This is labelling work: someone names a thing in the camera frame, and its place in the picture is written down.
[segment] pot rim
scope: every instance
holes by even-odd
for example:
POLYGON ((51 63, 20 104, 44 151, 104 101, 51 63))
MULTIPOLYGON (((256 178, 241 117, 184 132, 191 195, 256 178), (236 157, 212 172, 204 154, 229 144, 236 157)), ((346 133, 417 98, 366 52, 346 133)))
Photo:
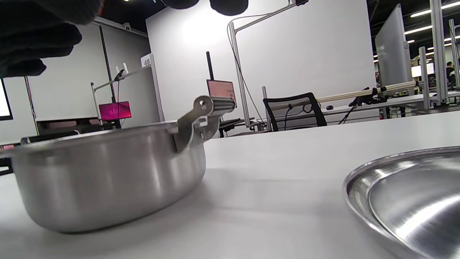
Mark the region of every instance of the pot rim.
POLYGON ((7 158, 18 154, 40 152, 55 148, 72 147, 83 145, 86 143, 95 142, 106 142, 114 139, 124 139, 131 135, 138 135, 145 132, 157 131, 157 130, 171 130, 177 127, 177 121, 168 121, 160 123, 152 123, 148 125, 128 128, 128 129, 111 129, 103 130, 92 133, 85 133, 74 136, 67 136, 52 140, 40 141, 36 143, 30 143, 27 145, 20 145, 14 149, 8 149, 0 151, 0 158, 7 158))

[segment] chair backrest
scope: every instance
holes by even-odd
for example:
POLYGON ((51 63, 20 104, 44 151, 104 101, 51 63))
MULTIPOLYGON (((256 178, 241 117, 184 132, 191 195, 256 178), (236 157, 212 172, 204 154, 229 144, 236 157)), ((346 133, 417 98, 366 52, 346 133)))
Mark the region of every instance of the chair backrest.
POLYGON ((273 131, 327 126, 313 93, 286 98, 265 98, 273 131))

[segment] metal rod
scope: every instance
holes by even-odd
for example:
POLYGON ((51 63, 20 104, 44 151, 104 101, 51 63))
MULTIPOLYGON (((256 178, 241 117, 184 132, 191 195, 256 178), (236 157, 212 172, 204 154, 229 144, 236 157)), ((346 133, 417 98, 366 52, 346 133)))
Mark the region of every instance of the metal rod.
POLYGON ((439 103, 446 103, 447 99, 447 72, 446 57, 444 56, 444 25, 441 0, 430 0, 431 23, 433 24, 434 64, 436 71, 437 99, 439 103))
POLYGON ((250 22, 250 23, 248 23, 248 24, 246 24, 246 25, 243 25, 243 26, 241 26, 241 27, 235 29, 235 34, 236 34, 238 31, 242 30, 242 29, 246 29, 247 27, 250 27, 250 26, 252 26, 252 25, 254 25, 254 24, 258 24, 258 23, 260 23, 260 22, 262 22, 262 21, 264 21, 264 20, 266 20, 266 19, 268 19, 268 18, 270 18, 270 17, 273 17, 273 16, 275 16, 275 15, 277 15, 277 14, 279 14, 279 13, 282 13, 282 12, 284 12, 284 11, 286 11, 286 10, 289 10, 289 9, 295 7, 295 6, 297 6, 297 4, 296 4, 296 3, 292 3, 292 4, 288 5, 288 6, 285 6, 285 7, 281 8, 281 9, 278 10, 278 11, 274 11, 274 12, 269 13, 269 14, 267 14, 267 15, 265 15, 265 16, 259 18, 259 19, 256 19, 256 20, 252 21, 252 22, 250 22))
POLYGON ((423 108, 425 110, 430 108, 430 83, 428 82, 428 72, 426 69, 426 50, 425 47, 419 48, 420 67, 422 70, 423 81, 423 108))
POLYGON ((25 76, 24 81, 26 83, 27 95, 29 96, 30 111, 32 112, 32 117, 34 118, 35 131, 37 132, 38 136, 40 135, 40 132, 37 126, 37 115, 35 114, 34 102, 32 101, 32 91, 30 91, 29 78, 25 76))
POLYGON ((211 64, 211 54, 206 51, 207 67, 209 69, 209 79, 214 80, 213 65, 211 64))
POLYGON ((98 114, 98 121, 99 121, 99 126, 102 126, 102 120, 101 120, 101 112, 99 111, 99 104, 98 104, 98 98, 96 96, 96 89, 94 88, 94 83, 91 82, 91 93, 92 93, 92 98, 94 99, 94 105, 96 107, 96 113, 98 114))
MULTIPOLYGON (((130 76, 132 76, 132 75, 135 75, 135 74, 139 73, 140 71, 142 71, 142 70, 144 70, 144 69, 146 69, 146 68, 149 68, 149 66, 143 67, 143 68, 141 68, 141 69, 139 69, 139 70, 137 70, 137 71, 134 71, 134 72, 131 72, 131 73, 126 74, 126 75, 124 75, 124 76, 121 76, 121 77, 119 78, 119 80, 123 80, 123 79, 125 79, 125 78, 127 78, 127 77, 130 77, 130 76)), ((98 86, 98 87, 95 87, 95 88, 94 88, 94 91, 97 91, 97 90, 99 90, 99 89, 101 89, 101 88, 103 88, 103 87, 106 87, 106 86, 108 86, 108 85, 111 85, 111 84, 113 84, 113 83, 115 83, 115 82, 116 82, 115 80, 112 80, 112 81, 110 81, 110 82, 108 82, 108 83, 105 83, 105 84, 103 84, 103 85, 100 85, 100 86, 98 86)))
MULTIPOLYGON (((107 69, 107 75, 109 75, 109 81, 112 81, 112 74, 110 73, 109 58, 107 56, 107 49, 105 47, 104 32, 102 26, 99 25, 99 33, 101 34, 102 50, 104 51, 105 67, 107 69)), ((112 102, 115 103, 115 90, 113 83, 110 83, 110 91, 112 92, 112 102)))
POLYGON ((161 105, 160 87, 158 86, 158 77, 156 75, 155 59, 153 58, 152 53, 150 53, 150 60, 152 60, 149 67, 152 69, 153 89, 155 90, 156 106, 158 108, 158 116, 160 117, 160 121, 163 122, 165 121, 165 114, 163 113, 163 105, 161 105))
POLYGON ((454 19, 449 20, 449 28, 450 28, 450 37, 452 38, 452 56, 454 58, 454 69, 455 69, 455 85, 458 89, 460 87, 460 71, 459 71, 459 53, 457 47, 457 39, 455 33, 455 21, 454 19))
POLYGON ((238 45, 236 43, 236 32, 233 22, 230 22, 230 44, 235 56, 236 74, 238 75, 238 86, 240 87, 241 103, 243 106, 244 124, 246 128, 250 127, 249 111, 247 110, 246 91, 244 89, 243 75, 241 72, 240 55, 238 53, 238 45))
MULTIPOLYGON (((267 98, 267 88, 265 86, 262 86, 262 95, 264 96, 264 99, 267 98)), ((267 129, 268 131, 271 131, 271 122, 270 122, 270 115, 268 114, 268 109, 265 108, 265 116, 267 118, 267 129)))

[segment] white table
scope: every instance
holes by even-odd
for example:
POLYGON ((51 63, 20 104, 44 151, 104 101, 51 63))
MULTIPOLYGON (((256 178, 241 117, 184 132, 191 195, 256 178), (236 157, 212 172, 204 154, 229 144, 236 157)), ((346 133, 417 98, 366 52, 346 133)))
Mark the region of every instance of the white table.
POLYGON ((205 144, 203 183, 190 196, 139 221, 86 235, 35 225, 14 176, 3 176, 0 257, 391 259, 358 228, 344 203, 343 179, 382 156, 460 145, 459 128, 460 112, 450 112, 214 139, 205 144))

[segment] red screen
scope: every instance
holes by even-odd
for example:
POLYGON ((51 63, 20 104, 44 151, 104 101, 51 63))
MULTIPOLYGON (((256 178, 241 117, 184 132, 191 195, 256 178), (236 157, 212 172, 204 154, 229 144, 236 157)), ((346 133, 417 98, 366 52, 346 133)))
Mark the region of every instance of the red screen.
POLYGON ((108 103, 99 105, 101 120, 109 121, 116 119, 131 118, 129 102, 108 103))

